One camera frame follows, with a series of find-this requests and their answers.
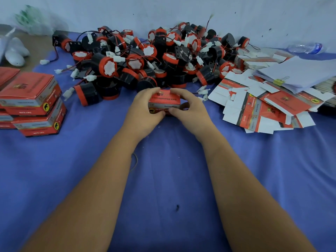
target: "brown floor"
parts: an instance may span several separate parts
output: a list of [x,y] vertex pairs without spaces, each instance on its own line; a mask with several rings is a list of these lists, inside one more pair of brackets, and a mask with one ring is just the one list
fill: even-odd
[[[0,35],[4,35],[11,30],[8,25],[0,24]],[[41,59],[45,59],[48,52],[53,50],[51,43],[51,36],[32,36],[22,31],[16,31],[14,37],[18,37],[23,45],[30,51],[29,57],[25,57],[25,65],[23,67],[16,67],[22,71],[31,71],[36,65],[40,63]],[[2,66],[15,67],[3,60]]]

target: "person's left arm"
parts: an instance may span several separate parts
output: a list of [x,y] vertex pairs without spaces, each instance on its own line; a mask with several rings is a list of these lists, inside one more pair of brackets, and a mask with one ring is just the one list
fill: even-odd
[[23,252],[107,251],[116,225],[131,156],[164,118],[150,114],[148,101],[160,88],[139,92],[124,124],[98,161],[28,240]]

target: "blue tablecloth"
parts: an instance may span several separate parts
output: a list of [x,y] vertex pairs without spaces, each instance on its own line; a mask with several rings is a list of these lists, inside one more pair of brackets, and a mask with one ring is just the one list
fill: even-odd
[[[71,55],[59,52],[57,62],[34,71],[54,74],[73,64]],[[70,73],[56,75],[63,91],[76,83]],[[189,83],[187,89],[199,87]],[[17,130],[0,130],[0,251],[17,251],[90,170],[135,95],[123,88],[118,99],[89,107],[73,95],[65,102],[68,114],[56,136],[25,138]],[[317,250],[336,251],[336,119],[313,113],[313,127],[246,134],[222,120],[222,106],[211,101],[205,106],[235,152]],[[167,117],[135,153],[139,162],[128,177],[110,251],[229,251],[195,137]]]

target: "blue bottle label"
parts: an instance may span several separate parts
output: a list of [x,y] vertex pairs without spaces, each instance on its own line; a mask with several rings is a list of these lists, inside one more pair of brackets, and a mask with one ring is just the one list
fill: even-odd
[[321,43],[316,43],[314,50],[311,52],[312,55],[315,55],[319,53],[322,49],[322,44]]

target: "clear water bottle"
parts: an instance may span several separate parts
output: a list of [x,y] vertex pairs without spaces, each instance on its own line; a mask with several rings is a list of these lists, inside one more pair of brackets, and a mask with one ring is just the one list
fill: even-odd
[[292,53],[320,54],[326,51],[322,43],[316,42],[299,42],[288,46],[288,51]]

